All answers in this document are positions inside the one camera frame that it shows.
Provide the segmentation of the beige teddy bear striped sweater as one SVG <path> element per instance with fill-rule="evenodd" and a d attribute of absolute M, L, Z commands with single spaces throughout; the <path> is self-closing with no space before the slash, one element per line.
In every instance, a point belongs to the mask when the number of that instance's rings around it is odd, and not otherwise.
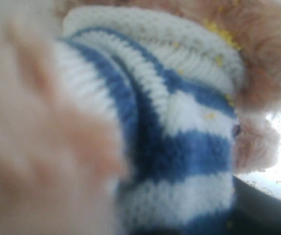
<path fill-rule="evenodd" d="M 281 0 L 65 0 L 0 17 L 0 235 L 227 235 L 276 163 Z"/>

